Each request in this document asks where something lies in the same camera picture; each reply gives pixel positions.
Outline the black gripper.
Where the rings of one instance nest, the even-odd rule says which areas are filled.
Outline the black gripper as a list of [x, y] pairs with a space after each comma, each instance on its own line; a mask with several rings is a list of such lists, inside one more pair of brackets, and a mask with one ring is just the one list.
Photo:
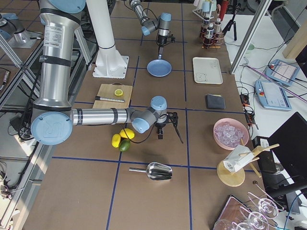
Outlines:
[[157, 128], [158, 139], [163, 139], [163, 128], [167, 125], [167, 122], [155, 123]]
[[163, 36], [160, 34], [157, 35], [157, 45], [159, 46], [158, 59], [162, 58], [163, 49], [164, 49], [164, 46], [167, 44], [167, 40], [168, 40], [168, 36]]

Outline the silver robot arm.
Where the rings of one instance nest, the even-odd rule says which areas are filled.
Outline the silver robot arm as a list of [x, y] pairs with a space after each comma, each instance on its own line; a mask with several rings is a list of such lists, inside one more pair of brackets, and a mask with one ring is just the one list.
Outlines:
[[68, 101], [71, 56], [82, 10], [87, 8], [98, 43], [95, 72], [98, 77], [124, 78], [129, 58], [116, 49], [105, 0], [43, 0], [40, 18], [45, 24], [39, 97], [33, 104], [31, 133], [45, 145], [64, 142], [73, 126], [131, 123], [143, 133], [167, 118], [166, 100], [155, 96], [144, 111], [124, 109], [72, 109]]
[[174, 43], [176, 39], [170, 31], [172, 15], [163, 12], [157, 17], [151, 9], [141, 5], [142, 0], [124, 0], [123, 2], [128, 9], [136, 14], [144, 36], [157, 31], [155, 43], [158, 46], [158, 59], [162, 59], [164, 47]]

